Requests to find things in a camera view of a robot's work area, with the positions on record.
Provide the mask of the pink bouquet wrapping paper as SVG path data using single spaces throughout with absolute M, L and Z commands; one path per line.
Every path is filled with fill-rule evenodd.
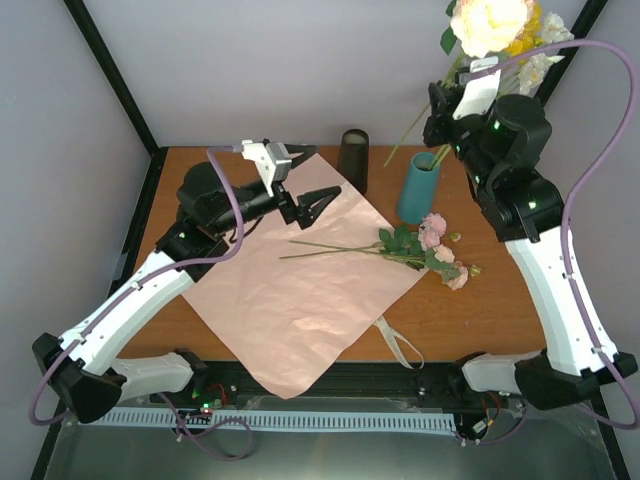
M 274 211 L 184 298 L 270 393 L 306 390 L 342 352 L 423 276 L 361 253 L 389 228 L 383 216 L 320 155 L 292 170 L 299 195 L 339 186 L 340 195 L 308 229 Z

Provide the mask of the cream printed ribbon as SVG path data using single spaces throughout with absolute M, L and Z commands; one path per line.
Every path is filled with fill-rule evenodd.
M 425 365 L 425 358 L 422 353 L 400 332 L 389 325 L 386 318 L 381 315 L 374 322 L 373 326 L 379 331 L 389 351 L 394 356 L 397 363 L 408 370 L 421 370 Z M 418 358 L 417 362 L 410 362 L 403 350 L 401 344 L 408 347 Z

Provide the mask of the artificial flower bunch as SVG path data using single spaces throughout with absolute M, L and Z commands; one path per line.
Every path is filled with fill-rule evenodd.
M 459 232 L 447 234 L 447 221 L 439 213 L 427 214 L 415 230 L 402 224 L 395 228 L 380 228 L 378 240 L 372 244 L 347 247 L 317 242 L 290 240 L 291 244 L 314 247 L 315 251 L 282 256 L 282 260 L 312 256 L 358 253 L 380 257 L 415 271 L 433 271 L 452 291 L 463 288 L 470 278 L 481 274 L 477 265 L 459 260 L 449 243 L 461 238 Z

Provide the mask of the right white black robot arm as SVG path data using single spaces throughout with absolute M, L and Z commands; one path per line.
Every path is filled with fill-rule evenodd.
M 546 342 L 539 352 L 463 358 L 467 389 L 515 394 L 551 410 L 636 373 L 635 357 L 600 324 L 579 271 L 565 268 L 575 252 L 561 246 L 564 201 L 536 169 L 552 133 L 539 101 L 508 94 L 464 115 L 462 88 L 440 82 L 430 84 L 429 99 L 424 142 L 450 146 L 462 163 L 473 200 L 524 278 Z

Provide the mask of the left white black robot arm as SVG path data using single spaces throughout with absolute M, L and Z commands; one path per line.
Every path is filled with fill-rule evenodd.
M 244 140 L 228 147 L 254 163 L 258 180 L 234 187 L 207 150 L 207 161 L 191 167 L 177 191 L 175 222 L 119 289 L 85 320 L 59 336 L 44 333 L 32 351 L 67 414 L 88 424 L 123 401 L 176 393 L 186 402 L 208 390 L 207 366 L 187 349 L 126 360 L 119 354 L 160 310 L 201 280 L 217 263 L 231 259 L 245 224 L 277 211 L 286 224 L 311 227 L 341 193 L 331 186 L 292 197 L 284 182 L 317 149 L 312 145 Z

